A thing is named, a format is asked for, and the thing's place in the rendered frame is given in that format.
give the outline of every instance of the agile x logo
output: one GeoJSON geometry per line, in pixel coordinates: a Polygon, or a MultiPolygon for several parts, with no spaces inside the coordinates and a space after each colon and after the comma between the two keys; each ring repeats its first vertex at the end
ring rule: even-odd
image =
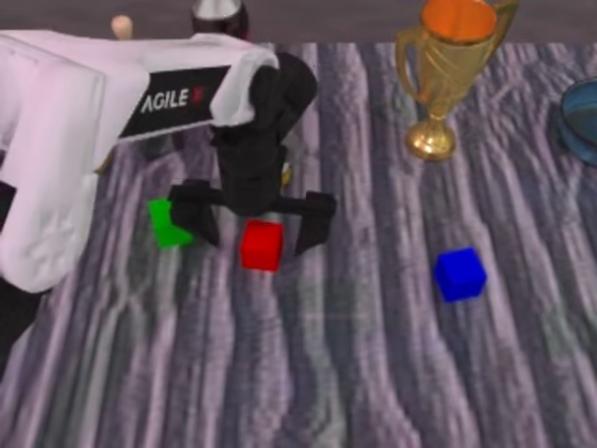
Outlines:
{"type": "Polygon", "coordinates": [[[220,66],[152,73],[120,138],[212,119],[210,104],[228,71],[220,66]]]}

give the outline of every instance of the trophy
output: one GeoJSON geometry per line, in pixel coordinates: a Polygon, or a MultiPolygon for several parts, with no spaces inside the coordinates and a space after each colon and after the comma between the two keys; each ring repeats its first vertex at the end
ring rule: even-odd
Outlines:
{"type": "Polygon", "coordinates": [[[421,25],[396,35],[396,68],[405,91],[425,106],[427,119],[409,129],[409,151],[425,161],[448,159],[456,137],[446,116],[466,96],[502,43],[519,0],[428,0],[421,25]],[[416,49],[419,90],[407,74],[407,47],[416,49]]]}

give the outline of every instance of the trophy base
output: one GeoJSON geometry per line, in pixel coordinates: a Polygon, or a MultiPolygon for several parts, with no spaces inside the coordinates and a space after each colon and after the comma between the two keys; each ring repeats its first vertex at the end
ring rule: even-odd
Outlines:
{"type": "Polygon", "coordinates": [[[410,153],[419,159],[445,161],[456,148],[456,135],[443,122],[426,120],[409,129],[406,143],[410,153]]]}

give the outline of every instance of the blue cube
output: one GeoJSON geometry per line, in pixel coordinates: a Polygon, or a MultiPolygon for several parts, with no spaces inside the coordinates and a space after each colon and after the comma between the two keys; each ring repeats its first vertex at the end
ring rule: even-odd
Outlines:
{"type": "Polygon", "coordinates": [[[487,283],[487,273],[473,247],[439,255],[433,274],[445,301],[477,297],[487,283]]]}

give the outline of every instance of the blue bowl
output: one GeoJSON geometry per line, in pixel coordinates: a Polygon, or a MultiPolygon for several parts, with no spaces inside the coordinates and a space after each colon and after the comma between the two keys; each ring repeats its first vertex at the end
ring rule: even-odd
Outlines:
{"type": "Polygon", "coordinates": [[[597,78],[579,81],[566,90],[560,102],[558,128],[571,152],[597,165],[597,78]]]}

